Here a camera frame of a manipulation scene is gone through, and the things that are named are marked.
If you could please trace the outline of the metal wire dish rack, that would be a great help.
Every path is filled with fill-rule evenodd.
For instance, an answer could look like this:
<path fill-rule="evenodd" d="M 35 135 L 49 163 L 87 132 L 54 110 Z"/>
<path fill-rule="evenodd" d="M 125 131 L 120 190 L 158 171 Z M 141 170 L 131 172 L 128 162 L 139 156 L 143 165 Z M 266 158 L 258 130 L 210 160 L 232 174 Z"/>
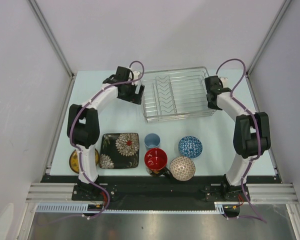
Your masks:
<path fill-rule="evenodd" d="M 206 67 L 153 70 L 144 73 L 142 111 L 145 120 L 163 122 L 194 117 L 209 117 L 205 78 Z"/>

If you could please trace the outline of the blue triangle pattern bowl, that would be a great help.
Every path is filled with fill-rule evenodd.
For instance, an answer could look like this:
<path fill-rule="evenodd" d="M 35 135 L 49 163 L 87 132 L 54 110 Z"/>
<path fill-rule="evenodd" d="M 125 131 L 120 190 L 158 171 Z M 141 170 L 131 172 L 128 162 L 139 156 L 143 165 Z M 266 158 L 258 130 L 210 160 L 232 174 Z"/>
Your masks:
<path fill-rule="evenodd" d="M 182 156 L 194 159 L 201 155 L 203 145 L 197 137 L 185 136 L 178 143 L 178 151 Z"/>

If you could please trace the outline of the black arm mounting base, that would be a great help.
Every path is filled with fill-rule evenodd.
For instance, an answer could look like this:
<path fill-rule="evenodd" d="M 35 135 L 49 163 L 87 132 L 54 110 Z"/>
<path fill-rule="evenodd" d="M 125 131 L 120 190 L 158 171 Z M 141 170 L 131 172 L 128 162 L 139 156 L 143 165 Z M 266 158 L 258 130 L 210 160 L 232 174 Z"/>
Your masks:
<path fill-rule="evenodd" d="M 100 176 L 97 184 L 110 195 L 109 206 L 197 210 L 214 202 L 236 202 L 241 188 L 229 190 L 225 177 L 194 176 L 178 181 L 165 176 Z"/>

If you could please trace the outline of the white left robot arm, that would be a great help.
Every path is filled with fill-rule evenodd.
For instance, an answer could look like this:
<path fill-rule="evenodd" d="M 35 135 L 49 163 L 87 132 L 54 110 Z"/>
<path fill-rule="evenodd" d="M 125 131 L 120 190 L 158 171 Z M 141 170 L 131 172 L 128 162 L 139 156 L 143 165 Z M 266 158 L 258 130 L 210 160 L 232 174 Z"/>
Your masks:
<path fill-rule="evenodd" d="M 95 163 L 95 145 L 100 137 L 99 114 L 113 100 L 120 99 L 140 105 L 145 86 L 141 80 L 145 67 L 140 61 L 142 70 L 119 66 L 116 73 L 106 78 L 101 89 L 83 104 L 72 104 L 69 107 L 67 136 L 70 145 L 75 148 L 78 157 L 79 183 L 85 184 L 83 194 L 90 200 L 100 196 L 101 188 L 96 184 L 98 172 Z"/>

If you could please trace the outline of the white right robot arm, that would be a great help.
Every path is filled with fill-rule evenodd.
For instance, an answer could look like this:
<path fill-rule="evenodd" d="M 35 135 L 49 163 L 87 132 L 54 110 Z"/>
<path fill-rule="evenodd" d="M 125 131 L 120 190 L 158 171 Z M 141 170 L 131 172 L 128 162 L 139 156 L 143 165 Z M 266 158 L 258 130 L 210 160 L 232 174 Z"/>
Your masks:
<path fill-rule="evenodd" d="M 246 183 L 247 175 L 256 160 L 271 147 L 269 116 L 265 112 L 252 112 L 234 97 L 217 75 L 204 79 L 207 107 L 224 111 L 234 121 L 233 147 L 235 157 L 225 174 L 226 185 L 221 196 L 232 201 L 239 194 L 237 186 Z"/>

